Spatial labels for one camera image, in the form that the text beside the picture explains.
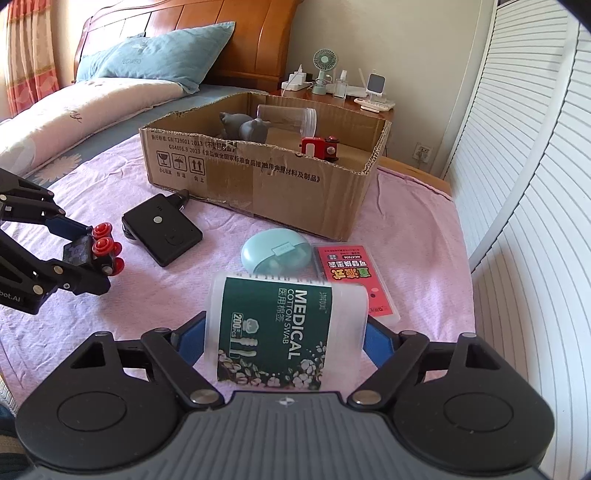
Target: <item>metal screw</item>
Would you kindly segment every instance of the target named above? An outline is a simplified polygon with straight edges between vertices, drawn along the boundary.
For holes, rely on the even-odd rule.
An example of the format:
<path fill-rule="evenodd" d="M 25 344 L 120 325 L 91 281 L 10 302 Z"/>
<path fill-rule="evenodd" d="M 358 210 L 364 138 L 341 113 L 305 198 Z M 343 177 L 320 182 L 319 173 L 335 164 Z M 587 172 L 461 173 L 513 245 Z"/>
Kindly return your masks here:
<path fill-rule="evenodd" d="M 196 390 L 191 393 L 191 401 L 198 405 L 210 405 L 212 403 L 217 402 L 217 399 L 220 397 L 219 393 L 215 390 L 210 390 L 209 388 L 204 388 L 202 390 Z"/>
<path fill-rule="evenodd" d="M 353 401 L 357 405 L 375 405 L 382 401 L 382 395 L 373 390 L 359 390 L 353 394 Z"/>

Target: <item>wall outlet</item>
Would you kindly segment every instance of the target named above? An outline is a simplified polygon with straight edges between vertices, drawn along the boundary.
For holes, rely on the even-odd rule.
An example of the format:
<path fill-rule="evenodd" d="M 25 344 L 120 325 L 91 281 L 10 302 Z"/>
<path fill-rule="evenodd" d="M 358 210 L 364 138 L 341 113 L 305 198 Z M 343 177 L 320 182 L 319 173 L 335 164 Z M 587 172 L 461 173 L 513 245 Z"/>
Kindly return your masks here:
<path fill-rule="evenodd" d="M 429 161 L 429 157 L 431 156 L 431 147 L 425 147 L 425 145 L 421 145 L 420 143 L 414 149 L 413 158 L 418 161 L 422 161 L 427 163 Z"/>

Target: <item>cardboard box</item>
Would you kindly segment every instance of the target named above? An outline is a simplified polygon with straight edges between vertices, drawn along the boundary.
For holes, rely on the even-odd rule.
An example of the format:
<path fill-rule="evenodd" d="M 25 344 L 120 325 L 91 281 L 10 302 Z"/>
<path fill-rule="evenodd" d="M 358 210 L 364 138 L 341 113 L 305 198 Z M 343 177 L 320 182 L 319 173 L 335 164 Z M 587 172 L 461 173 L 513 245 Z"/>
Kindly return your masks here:
<path fill-rule="evenodd" d="M 258 105 L 312 107 L 317 136 L 341 140 L 331 164 L 298 149 L 299 135 L 272 129 L 269 143 L 215 138 L 220 112 L 256 117 Z M 340 107 L 296 98 L 239 93 L 186 112 L 171 113 L 140 129 L 150 183 L 187 189 L 216 205 L 260 216 L 332 240 L 353 229 L 391 123 Z"/>

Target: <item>red card package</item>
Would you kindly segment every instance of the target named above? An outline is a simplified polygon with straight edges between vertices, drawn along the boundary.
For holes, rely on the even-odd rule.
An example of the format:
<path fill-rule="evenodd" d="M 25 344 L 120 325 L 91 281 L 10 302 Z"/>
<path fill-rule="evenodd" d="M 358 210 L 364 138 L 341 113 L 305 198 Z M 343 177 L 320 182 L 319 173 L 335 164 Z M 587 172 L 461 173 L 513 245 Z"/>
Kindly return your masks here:
<path fill-rule="evenodd" d="M 372 317 L 391 316 L 394 322 L 400 320 L 378 268 L 363 245 L 314 245 L 314 253 L 319 277 L 336 283 L 363 285 L 368 291 L 369 314 Z"/>

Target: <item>mini fan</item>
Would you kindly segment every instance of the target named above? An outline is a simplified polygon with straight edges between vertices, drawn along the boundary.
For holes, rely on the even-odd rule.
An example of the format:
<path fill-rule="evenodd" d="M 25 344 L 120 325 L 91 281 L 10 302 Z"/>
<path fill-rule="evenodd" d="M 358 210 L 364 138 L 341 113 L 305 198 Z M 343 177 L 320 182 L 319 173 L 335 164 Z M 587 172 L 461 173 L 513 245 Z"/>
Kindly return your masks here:
<path fill-rule="evenodd" d="M 314 66 L 320 70 L 320 73 L 318 74 L 312 93 L 326 95 L 326 85 L 333 81 L 332 76 L 328 72 L 335 69 L 338 61 L 339 58 L 336 56 L 336 53 L 328 48 L 323 48 L 316 52 L 314 55 Z"/>

